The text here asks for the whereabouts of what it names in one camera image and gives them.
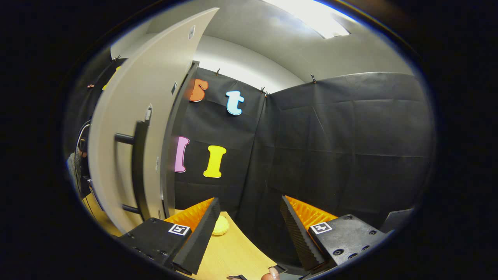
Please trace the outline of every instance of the foam letter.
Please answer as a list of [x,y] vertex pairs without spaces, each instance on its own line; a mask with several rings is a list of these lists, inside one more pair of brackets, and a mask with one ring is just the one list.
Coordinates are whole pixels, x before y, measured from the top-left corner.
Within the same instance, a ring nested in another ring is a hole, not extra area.
[[237,108],[239,102],[244,102],[244,97],[241,96],[241,92],[238,90],[227,92],[228,102],[227,110],[230,114],[238,116],[242,114],[242,110]]
[[204,90],[209,87],[208,82],[201,79],[195,79],[194,90],[190,96],[190,101],[199,102],[204,99]]
[[188,138],[182,136],[178,138],[178,146],[176,148],[175,172],[183,173],[186,170],[183,166],[183,156],[185,155],[185,147],[187,147],[188,143],[190,143],[190,140]]
[[220,178],[221,157],[227,152],[227,149],[211,145],[208,147],[208,151],[211,154],[209,155],[208,169],[204,171],[204,176],[210,178]]
[[[114,75],[116,75],[116,72],[121,68],[121,66],[119,66],[118,68],[116,68],[116,71],[114,72],[114,74],[112,75],[112,77],[109,79],[109,81],[107,82],[107,84],[113,79]],[[106,87],[107,87],[107,84],[102,88],[102,90],[106,90]]]

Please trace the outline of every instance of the white door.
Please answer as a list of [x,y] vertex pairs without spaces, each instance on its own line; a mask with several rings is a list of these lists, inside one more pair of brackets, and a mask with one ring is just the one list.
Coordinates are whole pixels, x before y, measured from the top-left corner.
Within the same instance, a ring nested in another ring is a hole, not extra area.
[[166,123],[199,40],[218,9],[193,15],[147,41],[116,71],[97,103],[88,145],[90,176],[104,211],[122,233],[142,220],[122,208],[123,204],[137,207],[131,183],[132,146],[116,142],[114,136],[132,136],[136,121],[144,121],[152,105],[143,154],[143,183],[149,213],[164,219],[157,165],[161,163]]

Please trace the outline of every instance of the black curtain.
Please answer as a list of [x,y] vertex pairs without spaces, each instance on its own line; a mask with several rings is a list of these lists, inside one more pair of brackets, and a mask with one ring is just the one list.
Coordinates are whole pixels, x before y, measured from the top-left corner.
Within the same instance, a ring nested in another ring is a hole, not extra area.
[[[264,95],[254,87],[232,78],[199,68],[197,79],[208,82],[205,98],[189,102],[180,136],[190,143],[185,149],[184,173],[175,174],[175,207],[185,209],[211,197],[219,197],[221,211],[236,217],[249,165],[254,134],[261,114]],[[227,111],[227,91],[238,90],[244,102],[242,114]],[[204,177],[210,153],[208,146],[227,149],[223,155],[220,178]]]
[[[176,174],[177,208],[220,197],[244,234],[289,272],[303,274],[280,214],[281,195],[379,228],[390,211],[413,207],[427,178],[433,120],[420,82],[397,73],[361,73],[285,89],[258,89],[199,69],[205,100],[190,103],[181,136],[190,139]],[[230,90],[242,115],[226,110]],[[227,149],[222,177],[205,178],[208,145]]]
[[102,88],[114,75],[116,68],[125,62],[125,58],[115,61],[111,59],[109,48],[95,55],[80,71],[79,79],[73,85],[73,91],[68,95],[69,100],[64,119],[64,158],[67,159],[74,153],[78,131],[81,126],[90,119],[95,106],[102,93]]

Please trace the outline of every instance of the ceiling light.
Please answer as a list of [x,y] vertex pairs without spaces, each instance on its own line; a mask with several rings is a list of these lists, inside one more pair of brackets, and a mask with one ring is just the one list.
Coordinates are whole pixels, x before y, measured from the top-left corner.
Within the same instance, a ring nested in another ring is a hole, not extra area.
[[353,21],[331,7],[313,0],[263,0],[297,17],[325,39],[350,34],[332,14]]

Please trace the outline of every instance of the finger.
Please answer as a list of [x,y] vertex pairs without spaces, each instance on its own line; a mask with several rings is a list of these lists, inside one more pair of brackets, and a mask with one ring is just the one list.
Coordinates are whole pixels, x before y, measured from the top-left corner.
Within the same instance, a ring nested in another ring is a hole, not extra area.
[[261,280],[273,280],[273,277],[271,276],[271,274],[267,273],[263,275],[263,277],[261,277]]
[[271,278],[273,280],[280,280],[280,275],[278,275],[278,271],[276,268],[271,267],[268,270],[270,271]]

